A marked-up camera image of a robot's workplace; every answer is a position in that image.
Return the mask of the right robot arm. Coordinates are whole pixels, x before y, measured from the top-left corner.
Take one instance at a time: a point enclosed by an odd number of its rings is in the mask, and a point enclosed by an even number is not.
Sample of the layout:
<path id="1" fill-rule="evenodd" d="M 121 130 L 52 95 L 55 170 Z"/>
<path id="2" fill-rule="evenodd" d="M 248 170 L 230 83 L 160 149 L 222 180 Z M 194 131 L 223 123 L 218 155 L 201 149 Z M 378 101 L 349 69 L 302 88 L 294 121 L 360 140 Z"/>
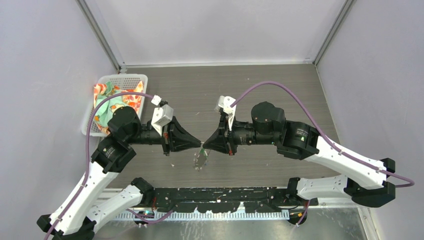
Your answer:
<path id="1" fill-rule="evenodd" d="M 342 153 L 339 145 L 328 144 L 316 128 L 287 120 L 283 109 L 266 101 L 251 109 L 251 119 L 238 121 L 221 112 L 218 128 L 204 148 L 232 156 L 241 145 L 274 145 L 286 158 L 337 172 L 333 177 L 290 178 L 285 198 L 291 205 L 314 198 L 347 198 L 361 206 L 379 208 L 395 199 L 396 187 L 387 180 L 395 171 L 394 160 L 373 160 L 350 150 Z"/>

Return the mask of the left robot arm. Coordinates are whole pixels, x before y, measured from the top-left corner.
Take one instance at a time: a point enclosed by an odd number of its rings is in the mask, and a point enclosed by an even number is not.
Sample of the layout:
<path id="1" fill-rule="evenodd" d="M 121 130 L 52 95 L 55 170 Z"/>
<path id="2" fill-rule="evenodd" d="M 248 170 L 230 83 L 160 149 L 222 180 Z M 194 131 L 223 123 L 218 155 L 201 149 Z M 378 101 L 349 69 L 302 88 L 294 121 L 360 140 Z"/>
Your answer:
<path id="1" fill-rule="evenodd" d="M 109 221 L 136 205 L 148 207 L 154 188 L 135 178 L 120 193 L 95 205 L 100 194 L 136 156 L 133 145 L 160 145 L 165 155 L 198 148 L 201 141 L 188 133 L 164 105 L 154 119 L 142 124 L 132 107 L 117 107 L 108 122 L 109 135 L 99 142 L 85 174 L 64 203 L 53 213 L 42 215 L 38 227 L 55 240 L 91 240 Z"/>

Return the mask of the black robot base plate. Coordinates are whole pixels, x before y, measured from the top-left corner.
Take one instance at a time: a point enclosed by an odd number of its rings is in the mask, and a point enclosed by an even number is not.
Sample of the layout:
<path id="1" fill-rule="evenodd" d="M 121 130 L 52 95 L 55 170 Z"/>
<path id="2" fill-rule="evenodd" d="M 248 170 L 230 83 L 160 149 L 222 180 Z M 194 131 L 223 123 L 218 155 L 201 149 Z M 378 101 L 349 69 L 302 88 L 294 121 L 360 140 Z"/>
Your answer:
<path id="1" fill-rule="evenodd" d="M 244 207 L 246 213 L 276 213 L 301 209 L 307 200 L 277 187 L 181 187 L 155 188 L 143 197 L 140 207 L 166 213 L 234 213 Z"/>

